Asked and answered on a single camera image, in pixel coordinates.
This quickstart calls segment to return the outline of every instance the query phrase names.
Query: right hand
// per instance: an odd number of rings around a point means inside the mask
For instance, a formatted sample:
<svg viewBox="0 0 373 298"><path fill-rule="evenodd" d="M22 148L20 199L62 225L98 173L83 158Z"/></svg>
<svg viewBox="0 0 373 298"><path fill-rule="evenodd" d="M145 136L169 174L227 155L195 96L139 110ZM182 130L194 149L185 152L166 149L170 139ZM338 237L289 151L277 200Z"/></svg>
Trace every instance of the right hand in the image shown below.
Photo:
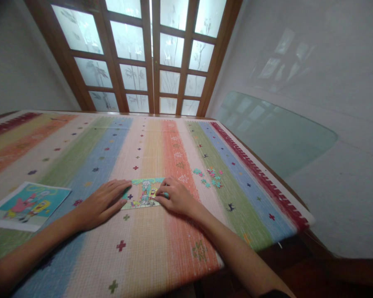
<svg viewBox="0 0 373 298"><path fill-rule="evenodd" d="M191 216L194 210L201 205L196 201L187 188L174 177L167 177L156 191L155 201L159 202L166 209L175 213Z"/></svg>

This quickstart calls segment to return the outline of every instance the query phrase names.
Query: wooden door frame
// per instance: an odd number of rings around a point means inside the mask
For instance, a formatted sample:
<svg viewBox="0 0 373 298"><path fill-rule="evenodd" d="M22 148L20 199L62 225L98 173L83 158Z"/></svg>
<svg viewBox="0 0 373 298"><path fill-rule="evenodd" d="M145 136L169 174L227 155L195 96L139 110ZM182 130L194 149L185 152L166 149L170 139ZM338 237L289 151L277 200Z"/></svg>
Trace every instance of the wooden door frame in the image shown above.
<svg viewBox="0 0 373 298"><path fill-rule="evenodd" d="M153 78L149 75L152 73L149 0L140 0L141 19L108 11L105 0L93 0L91 3L94 7L89 8L77 3L70 6L65 0L25 0L25 3L83 111L96 111L88 91L101 91L114 93L119 111L126 113L129 112L127 93L147 95L149 113L153 113ZM51 4L93 15L103 55L71 50ZM111 20L142 28L145 61L117 57ZM112 88L87 86L74 57L104 61L108 67ZM146 76L148 90L125 89L119 64L145 67L148 74Z"/></svg>
<svg viewBox="0 0 373 298"><path fill-rule="evenodd" d="M176 28L167 27L160 24L160 0L152 2L152 25L153 25L153 61L154 61L154 93L156 114L160 113L160 97L169 97L177 99L177 108L175 115L181 115L184 99L199 101L196 116L204 116L210 102L218 74L226 53L226 49L239 13L242 0L227 0L221 19L217 38L195 33L196 19L199 9L199 0L189 0L188 12L186 18L185 31ZM160 33L168 34L184 39L184 48L182 52L181 67L171 67L160 64ZM191 58L192 43L197 40L214 45L210 65L207 72L190 70L189 61ZM167 94L160 92L160 70L180 73L178 94ZM187 75L198 75L206 78L201 97L184 95Z"/></svg>

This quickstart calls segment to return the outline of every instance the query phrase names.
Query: forearm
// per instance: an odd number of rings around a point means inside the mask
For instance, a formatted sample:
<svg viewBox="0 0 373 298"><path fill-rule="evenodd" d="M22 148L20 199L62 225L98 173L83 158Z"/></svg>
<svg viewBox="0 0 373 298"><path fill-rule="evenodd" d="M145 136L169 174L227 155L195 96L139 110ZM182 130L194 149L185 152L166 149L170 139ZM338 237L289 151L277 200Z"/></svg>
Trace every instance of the forearm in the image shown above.
<svg viewBox="0 0 373 298"><path fill-rule="evenodd" d="M238 235L215 218L203 205L195 207L190 217L213 242L224 262L255 297L280 290L295 297L286 284Z"/></svg>
<svg viewBox="0 0 373 298"><path fill-rule="evenodd" d="M8 294L51 250L75 233L67 216L0 260L0 295Z"/></svg>

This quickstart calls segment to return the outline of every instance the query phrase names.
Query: white wall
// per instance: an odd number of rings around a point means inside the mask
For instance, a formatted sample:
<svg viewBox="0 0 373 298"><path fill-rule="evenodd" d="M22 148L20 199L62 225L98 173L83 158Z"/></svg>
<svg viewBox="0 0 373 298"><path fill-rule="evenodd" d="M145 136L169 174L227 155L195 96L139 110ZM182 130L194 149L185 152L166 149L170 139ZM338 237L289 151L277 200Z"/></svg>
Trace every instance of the white wall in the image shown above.
<svg viewBox="0 0 373 298"><path fill-rule="evenodd" d="M335 131L337 143L286 182L332 252L373 258L373 1L244 5L206 116L238 91Z"/></svg>
<svg viewBox="0 0 373 298"><path fill-rule="evenodd" d="M0 5L0 114L21 109L80 111L22 0Z"/></svg>

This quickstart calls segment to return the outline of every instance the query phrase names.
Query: wooden door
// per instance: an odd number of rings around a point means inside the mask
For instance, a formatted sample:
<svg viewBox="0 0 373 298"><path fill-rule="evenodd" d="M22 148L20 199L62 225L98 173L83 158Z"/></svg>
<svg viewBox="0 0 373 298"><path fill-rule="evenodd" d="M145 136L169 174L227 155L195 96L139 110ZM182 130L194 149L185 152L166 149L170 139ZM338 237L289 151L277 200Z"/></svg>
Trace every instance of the wooden door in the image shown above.
<svg viewBox="0 0 373 298"><path fill-rule="evenodd" d="M205 115L240 5L153 0L155 113Z"/></svg>
<svg viewBox="0 0 373 298"><path fill-rule="evenodd" d="M153 113L148 0L26 3L82 110Z"/></svg>
<svg viewBox="0 0 373 298"><path fill-rule="evenodd" d="M82 110L203 116L242 0L25 2Z"/></svg>

